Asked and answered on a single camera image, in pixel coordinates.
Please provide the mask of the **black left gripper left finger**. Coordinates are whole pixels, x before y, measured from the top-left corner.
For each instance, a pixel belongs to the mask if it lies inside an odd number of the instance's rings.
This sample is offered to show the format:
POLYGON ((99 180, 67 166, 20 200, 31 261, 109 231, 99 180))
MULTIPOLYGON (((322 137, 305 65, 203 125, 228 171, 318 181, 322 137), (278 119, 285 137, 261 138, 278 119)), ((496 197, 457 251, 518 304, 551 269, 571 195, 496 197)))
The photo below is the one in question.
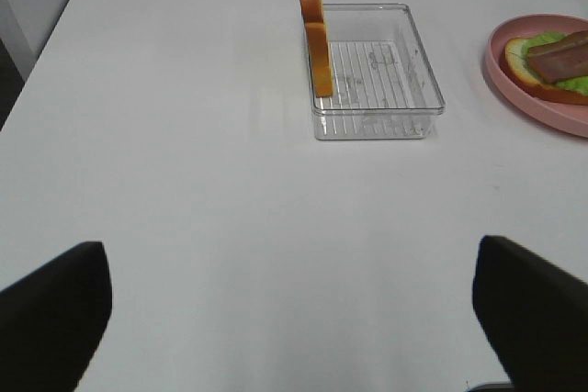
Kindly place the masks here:
POLYGON ((1 291, 1 389, 74 391, 112 310, 104 245, 80 243, 1 291))

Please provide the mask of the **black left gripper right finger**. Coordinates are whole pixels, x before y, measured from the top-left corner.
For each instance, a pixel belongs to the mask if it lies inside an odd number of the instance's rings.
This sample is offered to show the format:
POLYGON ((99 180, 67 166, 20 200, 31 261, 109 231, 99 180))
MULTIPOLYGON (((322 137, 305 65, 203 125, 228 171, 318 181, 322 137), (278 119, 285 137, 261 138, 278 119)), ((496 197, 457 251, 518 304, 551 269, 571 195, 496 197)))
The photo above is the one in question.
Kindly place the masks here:
POLYGON ((481 239, 472 305, 517 391, 587 388, 587 284, 503 236, 481 239))

